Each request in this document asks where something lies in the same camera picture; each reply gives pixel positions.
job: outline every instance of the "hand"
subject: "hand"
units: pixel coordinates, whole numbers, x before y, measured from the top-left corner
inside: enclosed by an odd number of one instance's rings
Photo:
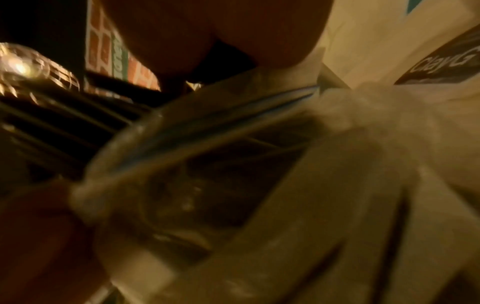
[[[108,277],[56,181],[0,204],[0,303],[83,304]]]

